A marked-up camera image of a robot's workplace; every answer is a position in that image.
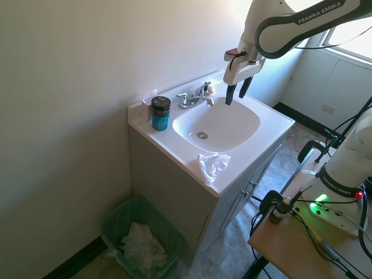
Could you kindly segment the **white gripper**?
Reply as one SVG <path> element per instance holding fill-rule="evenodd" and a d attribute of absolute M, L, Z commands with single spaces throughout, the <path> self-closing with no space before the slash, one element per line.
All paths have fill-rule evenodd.
<path fill-rule="evenodd" d="M 231 105 L 237 86 L 236 84 L 241 81 L 244 81 L 244 83 L 239 91 L 239 97 L 242 99 L 246 95 L 252 82 L 252 76 L 261 71 L 265 61 L 265 59 L 262 59 L 256 63 L 250 63 L 246 59 L 235 59 L 229 62 L 223 77 L 223 81 L 228 84 L 225 101 L 226 105 Z"/>

